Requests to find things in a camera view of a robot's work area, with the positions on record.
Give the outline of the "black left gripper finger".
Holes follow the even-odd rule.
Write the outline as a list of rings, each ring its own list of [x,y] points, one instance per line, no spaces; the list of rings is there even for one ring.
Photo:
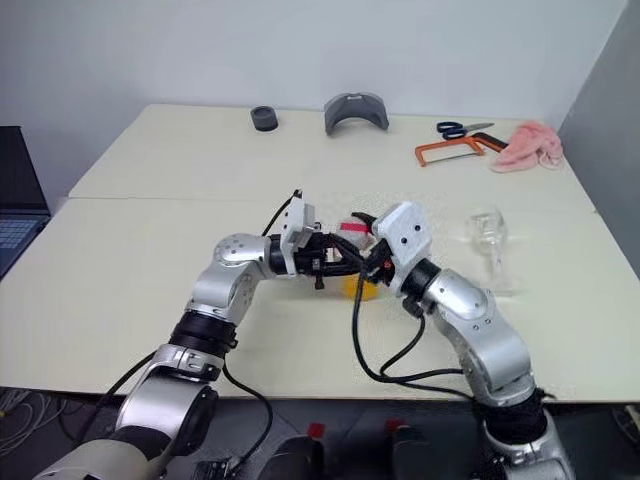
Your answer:
[[[325,277],[343,277],[357,275],[363,271],[363,261],[350,261],[342,259],[336,262],[326,262],[324,264]]]
[[[354,246],[343,237],[338,236],[337,234],[330,234],[329,243],[331,244],[332,248],[337,249],[340,253],[340,260],[347,259],[350,261],[363,261],[363,270],[367,268],[367,259],[360,254],[360,251],[356,246]]]

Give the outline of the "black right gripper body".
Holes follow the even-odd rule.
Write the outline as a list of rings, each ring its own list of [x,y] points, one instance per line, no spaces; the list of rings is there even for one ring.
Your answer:
[[[380,240],[367,257],[367,281],[389,287],[395,275],[392,251],[386,240]]]

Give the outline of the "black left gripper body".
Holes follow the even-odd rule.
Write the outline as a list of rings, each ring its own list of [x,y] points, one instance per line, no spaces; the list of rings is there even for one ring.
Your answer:
[[[329,251],[334,249],[329,243],[329,235],[332,233],[314,233],[304,247],[294,254],[296,272],[314,278],[314,288],[323,290],[324,279],[334,278],[324,276],[324,264],[339,260],[330,260]]]

